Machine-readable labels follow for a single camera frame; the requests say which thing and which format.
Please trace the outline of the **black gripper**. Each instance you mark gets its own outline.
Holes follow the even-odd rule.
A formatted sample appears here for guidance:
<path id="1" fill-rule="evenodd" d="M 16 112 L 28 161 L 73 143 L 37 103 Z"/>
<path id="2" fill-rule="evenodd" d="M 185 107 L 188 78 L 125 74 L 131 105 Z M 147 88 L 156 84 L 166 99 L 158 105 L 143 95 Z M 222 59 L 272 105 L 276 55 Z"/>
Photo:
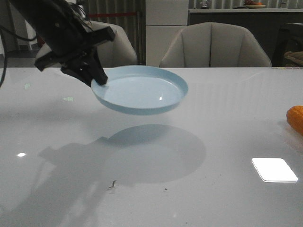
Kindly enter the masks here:
<path id="1" fill-rule="evenodd" d="M 82 26 L 83 20 L 71 9 L 47 25 L 42 38 L 51 52 L 42 64 L 54 59 L 67 64 L 61 67 L 62 73 L 76 78 L 88 87 L 91 87 L 92 80 L 105 85 L 108 77 L 96 49 L 105 40 L 113 41 L 115 34 L 110 27 L 87 32 Z"/>

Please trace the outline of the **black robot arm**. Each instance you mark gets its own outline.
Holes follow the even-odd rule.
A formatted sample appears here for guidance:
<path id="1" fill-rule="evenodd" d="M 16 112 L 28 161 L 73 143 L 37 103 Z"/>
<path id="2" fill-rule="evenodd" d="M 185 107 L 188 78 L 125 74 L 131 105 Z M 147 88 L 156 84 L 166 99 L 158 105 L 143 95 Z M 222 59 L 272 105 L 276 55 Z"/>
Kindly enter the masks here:
<path id="1" fill-rule="evenodd" d="M 13 0 L 11 3 L 50 48 L 50 52 L 35 60 L 34 65 L 40 71 L 59 63 L 64 74 L 88 86 L 93 80 L 106 84 L 107 75 L 97 57 L 97 46 L 114 41 L 111 27 L 92 30 L 64 0 Z"/>

